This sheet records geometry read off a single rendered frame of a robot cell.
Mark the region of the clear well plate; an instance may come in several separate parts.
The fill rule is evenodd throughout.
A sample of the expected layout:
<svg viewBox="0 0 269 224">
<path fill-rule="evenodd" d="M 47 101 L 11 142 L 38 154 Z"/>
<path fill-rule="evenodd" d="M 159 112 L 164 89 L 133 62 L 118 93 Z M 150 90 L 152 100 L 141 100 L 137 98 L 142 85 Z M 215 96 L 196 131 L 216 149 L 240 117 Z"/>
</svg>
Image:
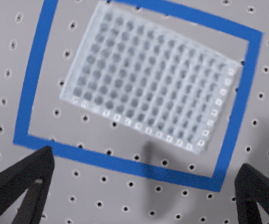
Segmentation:
<svg viewBox="0 0 269 224">
<path fill-rule="evenodd" d="M 180 32 L 100 0 L 59 96 L 200 155 L 240 67 Z"/>
</svg>

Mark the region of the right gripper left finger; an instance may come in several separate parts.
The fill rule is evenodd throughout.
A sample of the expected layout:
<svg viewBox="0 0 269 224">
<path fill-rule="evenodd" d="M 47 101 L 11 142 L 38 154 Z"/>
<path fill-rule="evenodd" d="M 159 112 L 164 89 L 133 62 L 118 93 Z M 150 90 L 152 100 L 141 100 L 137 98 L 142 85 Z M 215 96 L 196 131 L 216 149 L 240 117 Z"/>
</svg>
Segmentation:
<svg viewBox="0 0 269 224">
<path fill-rule="evenodd" d="M 0 172 L 0 216 L 27 190 L 11 224 L 40 224 L 55 161 L 44 146 Z"/>
</svg>

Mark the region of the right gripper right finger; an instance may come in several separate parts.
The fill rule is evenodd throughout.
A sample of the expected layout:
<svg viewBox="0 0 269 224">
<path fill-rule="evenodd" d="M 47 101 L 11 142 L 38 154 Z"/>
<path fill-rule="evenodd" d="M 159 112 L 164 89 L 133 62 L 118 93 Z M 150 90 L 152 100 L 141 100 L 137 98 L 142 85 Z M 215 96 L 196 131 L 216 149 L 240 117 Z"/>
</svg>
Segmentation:
<svg viewBox="0 0 269 224">
<path fill-rule="evenodd" d="M 243 163 L 234 181 L 239 224 L 263 224 L 257 203 L 269 215 L 269 178 Z"/>
</svg>

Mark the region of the blue rectangular tape outline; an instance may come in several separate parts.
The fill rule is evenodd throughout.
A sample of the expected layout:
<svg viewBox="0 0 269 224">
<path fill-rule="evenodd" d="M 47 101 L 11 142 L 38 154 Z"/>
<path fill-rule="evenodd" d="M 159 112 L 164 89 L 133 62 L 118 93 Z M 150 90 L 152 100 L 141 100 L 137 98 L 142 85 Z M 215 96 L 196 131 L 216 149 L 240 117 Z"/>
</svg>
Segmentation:
<svg viewBox="0 0 269 224">
<path fill-rule="evenodd" d="M 45 0 L 22 86 L 12 142 L 34 149 L 51 145 L 53 154 L 137 176 L 220 193 L 247 110 L 265 33 L 173 0 L 119 0 L 190 20 L 250 41 L 232 116 L 212 178 L 130 160 L 28 132 L 38 78 L 59 0 Z"/>
</svg>

